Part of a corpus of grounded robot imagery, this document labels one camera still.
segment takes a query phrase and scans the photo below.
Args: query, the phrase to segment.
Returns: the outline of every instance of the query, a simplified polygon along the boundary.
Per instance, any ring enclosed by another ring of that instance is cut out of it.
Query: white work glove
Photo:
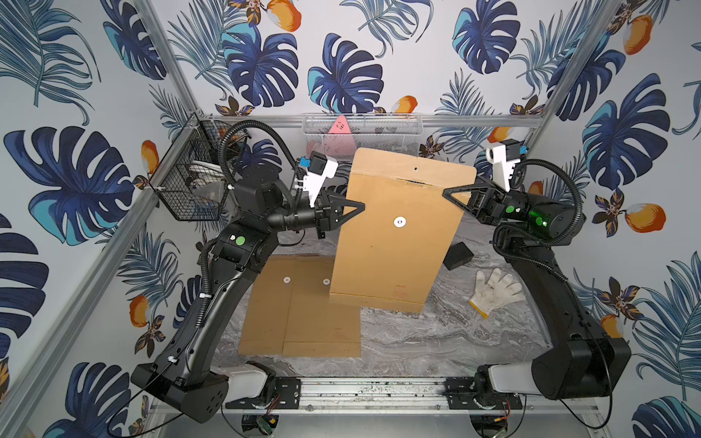
[[[485,318],[494,309],[526,299],[521,293],[521,283],[515,281],[513,275],[506,274],[501,280],[500,278],[501,269],[494,268],[485,284],[484,273],[477,272],[475,295],[470,299],[470,304]]]

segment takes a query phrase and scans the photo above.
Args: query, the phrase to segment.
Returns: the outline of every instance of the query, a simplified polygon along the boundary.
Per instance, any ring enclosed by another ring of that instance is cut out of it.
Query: wire mesh basket
[[[229,191],[221,171],[217,171],[217,147],[229,126],[221,121],[201,121],[158,187],[158,196],[175,219],[216,221],[222,215]],[[244,132],[231,140],[229,161],[236,159],[246,137]]]
[[[423,134],[416,114],[348,114],[349,134],[329,134],[340,114],[305,114],[302,132],[306,154],[318,151],[337,159],[352,159],[358,148],[366,147],[418,155]]]

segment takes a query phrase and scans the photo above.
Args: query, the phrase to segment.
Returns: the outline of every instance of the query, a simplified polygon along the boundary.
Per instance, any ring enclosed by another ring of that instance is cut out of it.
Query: pink object
[[[346,116],[339,116],[334,125],[329,130],[329,134],[350,134],[351,127],[348,126],[348,119]]]
[[[323,152],[335,158],[354,156],[357,149],[355,140],[352,135],[345,135],[350,133],[348,119],[345,116],[339,116],[329,130],[329,135],[324,136]]]

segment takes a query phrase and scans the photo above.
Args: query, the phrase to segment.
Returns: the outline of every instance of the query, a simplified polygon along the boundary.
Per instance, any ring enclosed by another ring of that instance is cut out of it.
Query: white wire basket
[[[318,151],[336,159],[353,159],[358,148],[418,155],[423,134],[417,114],[344,114],[350,134],[329,134],[341,114],[304,114],[306,154]]]

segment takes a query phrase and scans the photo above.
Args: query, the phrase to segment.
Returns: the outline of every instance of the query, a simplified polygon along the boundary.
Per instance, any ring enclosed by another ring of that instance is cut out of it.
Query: black box
[[[448,249],[448,253],[445,254],[445,259],[443,259],[443,264],[448,268],[448,271],[452,271],[459,266],[470,263],[474,256],[463,242],[458,242]]]

